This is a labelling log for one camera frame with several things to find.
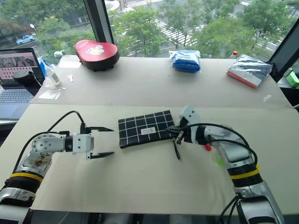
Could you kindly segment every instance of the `small white bottle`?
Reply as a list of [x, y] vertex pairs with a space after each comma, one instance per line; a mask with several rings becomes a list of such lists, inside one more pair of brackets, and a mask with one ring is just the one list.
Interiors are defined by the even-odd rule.
[[47, 75], [51, 79], [51, 81], [54, 83], [54, 85], [59, 85], [61, 83], [60, 79], [56, 75], [56, 73], [49, 67], [46, 67]]

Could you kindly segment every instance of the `white tabletop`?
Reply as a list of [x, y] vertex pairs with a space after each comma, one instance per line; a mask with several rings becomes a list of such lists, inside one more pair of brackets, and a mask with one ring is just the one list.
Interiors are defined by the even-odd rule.
[[[78, 58], [63, 56], [61, 62], [67, 61], [76, 62]], [[121, 57], [113, 69], [98, 72], [83, 65], [79, 68], [59, 65], [55, 71], [65, 90], [56, 100], [40, 99], [45, 91], [42, 88], [32, 103], [292, 107], [270, 76], [258, 89], [228, 77], [226, 71], [233, 62], [234, 59], [201, 59], [201, 70], [194, 74], [175, 70], [169, 58]], [[73, 82], [67, 78], [69, 74], [73, 74]]]
[[[0, 182], [9, 177], [23, 145], [70, 110], [93, 133], [99, 151], [115, 151], [87, 161], [85, 154], [56, 153], [32, 206], [39, 210], [160, 214], [220, 214], [232, 199], [232, 182], [216, 164], [215, 149], [183, 143], [178, 161], [170, 140], [119, 148], [117, 120], [170, 109], [175, 121], [182, 107], [31, 104], [0, 149]], [[226, 124], [241, 133], [258, 155], [260, 173], [284, 214], [299, 213], [298, 113], [293, 109], [198, 108], [203, 122]], [[55, 130], [79, 131], [70, 115]]]

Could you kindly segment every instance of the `window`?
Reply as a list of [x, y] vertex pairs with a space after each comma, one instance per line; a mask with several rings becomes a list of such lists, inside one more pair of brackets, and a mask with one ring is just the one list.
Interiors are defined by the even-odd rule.
[[75, 54], [81, 39], [95, 40], [82, 0], [2, 0], [0, 48], [34, 48], [36, 56], [57, 64], [54, 52]]
[[198, 49], [204, 58], [268, 61], [299, 17], [297, 0], [105, 1], [121, 56], [168, 56]]

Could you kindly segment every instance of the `laptop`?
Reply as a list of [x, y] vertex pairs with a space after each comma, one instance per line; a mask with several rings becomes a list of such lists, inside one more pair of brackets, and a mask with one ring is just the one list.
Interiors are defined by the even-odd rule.
[[19, 119], [34, 97], [14, 81], [20, 70], [33, 72], [40, 83], [45, 80], [32, 48], [0, 50], [0, 119]]

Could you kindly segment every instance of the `plastic bag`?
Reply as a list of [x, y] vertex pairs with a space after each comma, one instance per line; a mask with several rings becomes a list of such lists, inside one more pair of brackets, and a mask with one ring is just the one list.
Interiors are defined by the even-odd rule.
[[173, 68], [184, 72], [197, 72], [200, 70], [200, 52], [198, 50], [169, 51]]
[[229, 67], [227, 74], [232, 78], [252, 87], [258, 87], [272, 71], [273, 65], [242, 54]]

